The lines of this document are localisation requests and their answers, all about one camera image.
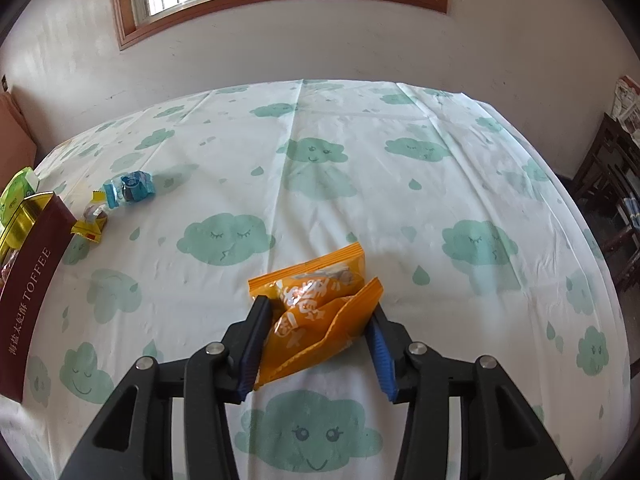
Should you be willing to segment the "orange cloth covered table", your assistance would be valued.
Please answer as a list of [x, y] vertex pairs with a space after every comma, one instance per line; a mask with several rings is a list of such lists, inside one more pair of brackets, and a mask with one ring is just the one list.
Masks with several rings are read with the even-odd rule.
[[37, 147], [12, 94], [1, 91], [0, 99], [0, 186], [5, 188], [14, 174], [34, 166]]

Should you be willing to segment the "yellow wrapped candy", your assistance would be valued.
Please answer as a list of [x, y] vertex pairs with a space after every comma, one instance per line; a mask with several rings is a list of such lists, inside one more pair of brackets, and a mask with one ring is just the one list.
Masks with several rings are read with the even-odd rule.
[[107, 200], [104, 191], [93, 191], [90, 202], [75, 222], [72, 233], [89, 242], [100, 244], [104, 228], [107, 224]]

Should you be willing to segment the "white cloud pattern tablecloth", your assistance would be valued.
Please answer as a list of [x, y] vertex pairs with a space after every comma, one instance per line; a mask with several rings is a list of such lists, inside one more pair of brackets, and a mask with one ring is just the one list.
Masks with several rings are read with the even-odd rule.
[[70, 243], [1, 433], [54, 479], [139, 356], [184, 359], [250, 308], [251, 278], [359, 243], [387, 316], [443, 356], [494, 356], [577, 479], [626, 443], [629, 356], [608, 266], [542, 157], [492, 107], [393, 82], [210, 90], [53, 150], [75, 214], [132, 170], [156, 194]]

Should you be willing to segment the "red toffee tin box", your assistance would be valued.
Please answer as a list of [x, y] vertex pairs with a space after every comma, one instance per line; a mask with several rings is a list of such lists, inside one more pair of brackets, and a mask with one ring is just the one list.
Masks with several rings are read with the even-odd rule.
[[53, 192], [25, 198], [1, 233], [1, 395], [23, 401], [27, 358], [40, 308], [72, 239], [75, 217]]

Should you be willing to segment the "dark wooden chair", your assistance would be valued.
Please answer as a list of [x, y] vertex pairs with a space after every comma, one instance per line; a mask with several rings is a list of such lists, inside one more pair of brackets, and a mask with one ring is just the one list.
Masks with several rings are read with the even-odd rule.
[[620, 218], [620, 229], [599, 245], [608, 258], [631, 251], [612, 273], [615, 289], [626, 292], [639, 283], [639, 145], [620, 122], [604, 114], [598, 132], [570, 187], [574, 201], [608, 217]]

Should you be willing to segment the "small blue wrapped candy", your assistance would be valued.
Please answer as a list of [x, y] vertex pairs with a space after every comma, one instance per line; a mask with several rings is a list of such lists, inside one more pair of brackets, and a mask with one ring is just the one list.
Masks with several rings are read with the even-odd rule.
[[139, 203], [155, 194], [152, 176], [136, 170], [108, 180], [103, 185], [107, 206], [115, 209], [124, 203]]

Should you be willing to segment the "green tissue pack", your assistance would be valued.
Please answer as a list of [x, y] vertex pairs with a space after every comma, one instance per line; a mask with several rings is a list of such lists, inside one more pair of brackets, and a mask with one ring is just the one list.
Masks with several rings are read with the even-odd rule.
[[35, 171], [30, 167], [25, 167], [11, 179], [6, 185], [0, 198], [0, 222], [2, 228], [9, 225], [14, 212], [20, 203], [27, 197], [37, 192], [39, 179]]

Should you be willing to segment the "orange snack packet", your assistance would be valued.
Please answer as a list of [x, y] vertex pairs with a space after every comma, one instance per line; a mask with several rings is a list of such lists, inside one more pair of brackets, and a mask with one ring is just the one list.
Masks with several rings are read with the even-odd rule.
[[272, 325], [262, 349], [256, 390], [333, 358], [358, 339], [384, 287], [367, 278], [366, 256], [352, 243], [314, 260], [248, 281], [267, 297]]

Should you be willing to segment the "stack of newspapers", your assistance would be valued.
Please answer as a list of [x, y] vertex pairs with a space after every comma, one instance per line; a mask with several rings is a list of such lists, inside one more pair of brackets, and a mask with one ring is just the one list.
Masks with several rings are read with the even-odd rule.
[[617, 79], [611, 116], [617, 120], [635, 144], [640, 141], [640, 87], [629, 76]]

